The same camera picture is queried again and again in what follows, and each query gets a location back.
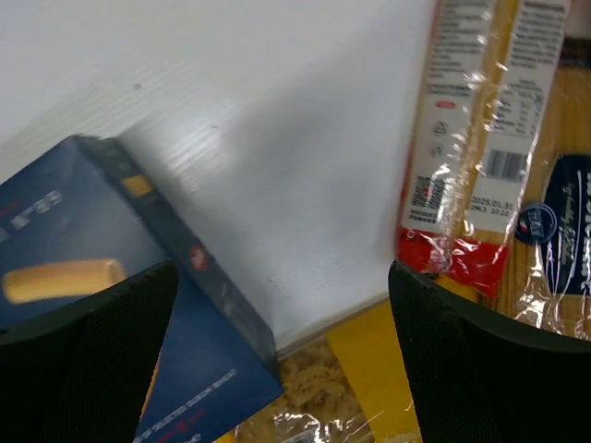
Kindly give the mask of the red spaghetti bag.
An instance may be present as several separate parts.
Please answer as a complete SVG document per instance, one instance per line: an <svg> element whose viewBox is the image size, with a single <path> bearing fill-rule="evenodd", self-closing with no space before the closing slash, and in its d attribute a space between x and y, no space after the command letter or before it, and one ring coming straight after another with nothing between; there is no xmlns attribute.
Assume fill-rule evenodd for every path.
<svg viewBox="0 0 591 443"><path fill-rule="evenodd" d="M397 255L458 294L493 295L555 78L569 1L440 1Z"/></svg>

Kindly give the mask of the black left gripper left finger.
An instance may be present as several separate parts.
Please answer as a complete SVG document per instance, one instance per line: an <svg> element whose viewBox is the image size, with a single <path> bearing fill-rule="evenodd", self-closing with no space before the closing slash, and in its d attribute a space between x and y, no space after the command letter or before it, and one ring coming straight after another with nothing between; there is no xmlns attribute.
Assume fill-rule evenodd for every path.
<svg viewBox="0 0 591 443"><path fill-rule="evenodd" d="M4 330L2 441L132 441L178 284L164 261Z"/></svg>

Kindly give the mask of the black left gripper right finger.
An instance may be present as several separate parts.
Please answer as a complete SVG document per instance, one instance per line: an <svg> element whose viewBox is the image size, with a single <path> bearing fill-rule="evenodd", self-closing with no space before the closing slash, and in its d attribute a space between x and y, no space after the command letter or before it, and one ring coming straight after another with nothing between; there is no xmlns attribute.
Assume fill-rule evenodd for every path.
<svg viewBox="0 0 591 443"><path fill-rule="evenodd" d="M498 314L398 260L389 296L423 441L589 441L589 342Z"/></svg>

